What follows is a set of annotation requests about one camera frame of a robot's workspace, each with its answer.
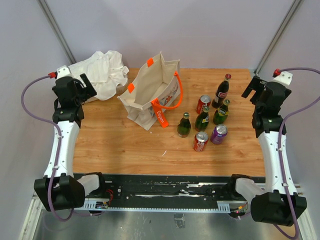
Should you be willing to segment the green bottle yellow label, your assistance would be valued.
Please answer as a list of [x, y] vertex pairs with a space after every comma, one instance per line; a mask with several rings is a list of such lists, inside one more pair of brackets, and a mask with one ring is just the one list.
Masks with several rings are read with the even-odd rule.
[[209, 125], [210, 116], [209, 116], [210, 108], [208, 106], [203, 107], [203, 111], [197, 116], [195, 120], [195, 130], [198, 132], [204, 132]]

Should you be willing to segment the canvas bag orange handles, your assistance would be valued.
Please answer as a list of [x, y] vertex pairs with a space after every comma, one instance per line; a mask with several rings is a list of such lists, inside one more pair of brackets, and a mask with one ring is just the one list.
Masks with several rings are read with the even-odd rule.
[[183, 94], [180, 60], [166, 61], [159, 53], [146, 61], [118, 99], [127, 118], [148, 131], [155, 122], [162, 128], [169, 125], [164, 112], [178, 108]]

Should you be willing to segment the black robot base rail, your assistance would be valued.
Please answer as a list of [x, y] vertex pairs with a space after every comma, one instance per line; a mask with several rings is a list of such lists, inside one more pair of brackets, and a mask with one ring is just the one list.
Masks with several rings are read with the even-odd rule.
[[231, 213], [248, 209], [229, 176], [105, 174], [107, 191], [90, 194], [83, 210]]

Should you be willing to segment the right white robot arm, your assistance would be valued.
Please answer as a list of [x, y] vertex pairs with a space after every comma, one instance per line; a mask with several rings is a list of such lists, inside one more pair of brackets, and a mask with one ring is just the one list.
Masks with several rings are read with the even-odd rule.
[[279, 114], [281, 105], [291, 94], [293, 75], [287, 71], [264, 81], [254, 76], [242, 93], [254, 105], [252, 127], [263, 153], [265, 188], [261, 189], [248, 176], [233, 174], [226, 188], [232, 200], [241, 197], [248, 203], [256, 222], [290, 227], [307, 208], [305, 197], [299, 196], [290, 173], [286, 153], [286, 127]]

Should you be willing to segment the purple soda can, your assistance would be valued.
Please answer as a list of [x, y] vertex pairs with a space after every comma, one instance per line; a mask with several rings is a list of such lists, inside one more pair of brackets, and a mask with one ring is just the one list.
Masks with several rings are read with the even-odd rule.
[[219, 145], [223, 142], [227, 134], [228, 134], [227, 126], [224, 124], [218, 124], [215, 126], [214, 130], [212, 131], [212, 134], [210, 136], [210, 141], [215, 145]]

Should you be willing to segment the red cola can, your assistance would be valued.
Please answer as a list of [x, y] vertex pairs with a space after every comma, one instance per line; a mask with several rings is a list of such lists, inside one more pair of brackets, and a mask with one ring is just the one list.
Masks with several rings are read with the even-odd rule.
[[200, 132], [196, 133], [194, 136], [193, 149], [196, 152], [203, 152], [208, 141], [209, 141], [209, 137], [206, 132], [200, 131]]
[[211, 104], [211, 98], [208, 95], [202, 95], [197, 103], [196, 112], [199, 115], [205, 106], [210, 106]]

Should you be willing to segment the cola glass bottle red cap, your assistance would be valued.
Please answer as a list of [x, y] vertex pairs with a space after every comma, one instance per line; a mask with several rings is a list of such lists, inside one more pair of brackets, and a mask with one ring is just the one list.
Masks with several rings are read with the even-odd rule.
[[219, 84], [215, 93], [215, 97], [211, 104], [212, 107], [217, 109], [223, 104], [229, 91], [229, 81], [231, 78], [232, 78], [231, 74], [227, 73], [224, 77], [224, 80]]

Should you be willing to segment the dark green glass bottle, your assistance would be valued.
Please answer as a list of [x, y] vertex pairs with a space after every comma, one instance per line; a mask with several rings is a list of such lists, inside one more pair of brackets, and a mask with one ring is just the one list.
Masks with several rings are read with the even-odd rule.
[[191, 131], [191, 123], [189, 117], [190, 114], [188, 112], [184, 112], [183, 117], [181, 118], [177, 126], [177, 133], [181, 138], [187, 137]]

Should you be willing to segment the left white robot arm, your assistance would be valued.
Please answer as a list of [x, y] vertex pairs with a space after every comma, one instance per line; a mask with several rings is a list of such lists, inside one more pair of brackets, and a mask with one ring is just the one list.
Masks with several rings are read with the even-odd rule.
[[80, 208], [89, 194], [101, 198], [107, 193], [100, 172], [74, 178], [73, 159], [84, 119], [83, 103], [97, 94], [86, 74], [79, 77], [76, 79], [69, 73], [57, 76], [52, 87], [57, 96], [51, 120], [54, 126], [52, 152], [43, 178], [34, 182], [36, 194], [50, 212]]

